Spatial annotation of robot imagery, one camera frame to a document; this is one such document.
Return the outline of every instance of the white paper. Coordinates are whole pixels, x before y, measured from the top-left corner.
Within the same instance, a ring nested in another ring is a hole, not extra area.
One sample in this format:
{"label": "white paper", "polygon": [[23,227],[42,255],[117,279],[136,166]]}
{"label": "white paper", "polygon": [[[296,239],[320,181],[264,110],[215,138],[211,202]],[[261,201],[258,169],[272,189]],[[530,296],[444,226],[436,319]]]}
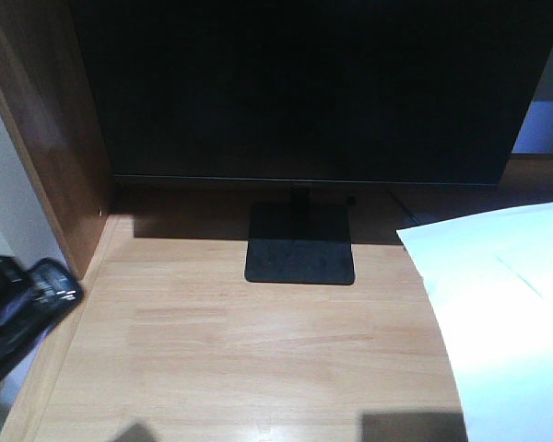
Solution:
{"label": "white paper", "polygon": [[424,279],[470,442],[553,442],[553,204],[398,232]]}

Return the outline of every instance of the desk surface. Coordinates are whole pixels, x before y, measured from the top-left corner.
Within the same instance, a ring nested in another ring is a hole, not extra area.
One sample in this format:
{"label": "desk surface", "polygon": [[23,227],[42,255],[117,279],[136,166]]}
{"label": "desk surface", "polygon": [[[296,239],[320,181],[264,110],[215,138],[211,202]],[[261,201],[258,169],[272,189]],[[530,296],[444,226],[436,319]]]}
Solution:
{"label": "desk surface", "polygon": [[[498,192],[398,194],[438,218],[552,201],[553,162],[541,164],[512,162]],[[458,412],[389,195],[350,208],[348,287],[244,281],[259,196],[121,194],[88,299],[42,346],[0,440],[357,441],[376,413]]]}

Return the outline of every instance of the monitor base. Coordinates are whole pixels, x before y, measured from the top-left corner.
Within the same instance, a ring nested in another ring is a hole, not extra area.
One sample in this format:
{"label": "monitor base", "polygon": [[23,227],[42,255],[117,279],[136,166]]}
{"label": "monitor base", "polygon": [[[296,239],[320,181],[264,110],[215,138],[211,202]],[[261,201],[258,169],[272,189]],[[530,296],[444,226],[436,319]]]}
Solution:
{"label": "monitor base", "polygon": [[291,204],[255,204],[244,275],[254,283],[353,284],[346,207],[309,204],[303,189],[293,190]]}

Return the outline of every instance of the computer monitor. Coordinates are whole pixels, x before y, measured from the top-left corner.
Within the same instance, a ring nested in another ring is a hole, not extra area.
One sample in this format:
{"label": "computer monitor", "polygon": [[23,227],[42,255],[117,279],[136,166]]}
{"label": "computer monitor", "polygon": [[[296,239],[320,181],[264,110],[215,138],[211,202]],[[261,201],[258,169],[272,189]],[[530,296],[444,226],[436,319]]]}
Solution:
{"label": "computer monitor", "polygon": [[553,43],[553,0],[70,6],[120,182],[496,186]]}

